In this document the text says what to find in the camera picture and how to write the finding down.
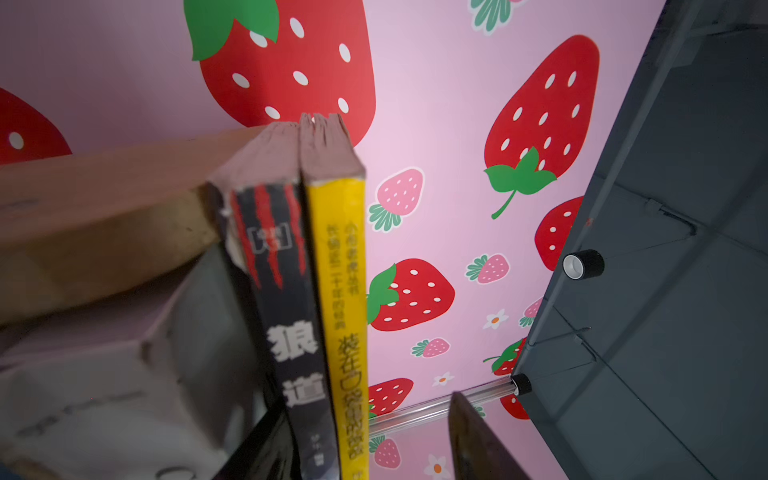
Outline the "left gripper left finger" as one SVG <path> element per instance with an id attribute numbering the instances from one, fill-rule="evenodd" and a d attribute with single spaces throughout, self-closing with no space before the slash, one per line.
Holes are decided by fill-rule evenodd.
<path id="1" fill-rule="evenodd" d="M 295 441 L 283 401 L 273 405 L 213 480 L 300 478 Z"/>

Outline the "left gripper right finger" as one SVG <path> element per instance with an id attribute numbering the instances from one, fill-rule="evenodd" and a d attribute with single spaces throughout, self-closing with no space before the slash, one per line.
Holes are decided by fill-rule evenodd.
<path id="1" fill-rule="evenodd" d="M 530 479 L 461 392 L 450 397 L 448 425 L 456 479 Z"/>

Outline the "black wolf cover book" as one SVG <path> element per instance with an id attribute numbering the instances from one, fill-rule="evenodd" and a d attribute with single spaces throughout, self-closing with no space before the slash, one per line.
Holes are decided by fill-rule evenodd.
<path id="1" fill-rule="evenodd" d="M 299 474 L 337 479 L 338 442 L 304 229 L 298 125 L 269 125 L 208 182 L 230 259 L 250 278 Z"/>

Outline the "yellow cover book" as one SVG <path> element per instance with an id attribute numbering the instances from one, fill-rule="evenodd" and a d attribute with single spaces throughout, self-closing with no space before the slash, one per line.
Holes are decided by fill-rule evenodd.
<path id="1" fill-rule="evenodd" d="M 338 114 L 303 114 L 300 168 L 313 242 L 340 476 L 366 479 L 369 467 L 365 168 Z"/>

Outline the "white photo cover book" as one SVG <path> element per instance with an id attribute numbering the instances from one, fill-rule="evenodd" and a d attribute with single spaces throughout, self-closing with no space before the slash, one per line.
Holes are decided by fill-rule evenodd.
<path id="1" fill-rule="evenodd" d="M 208 479 L 265 412 L 219 247 L 1 334 L 1 461 L 26 478 Z"/>

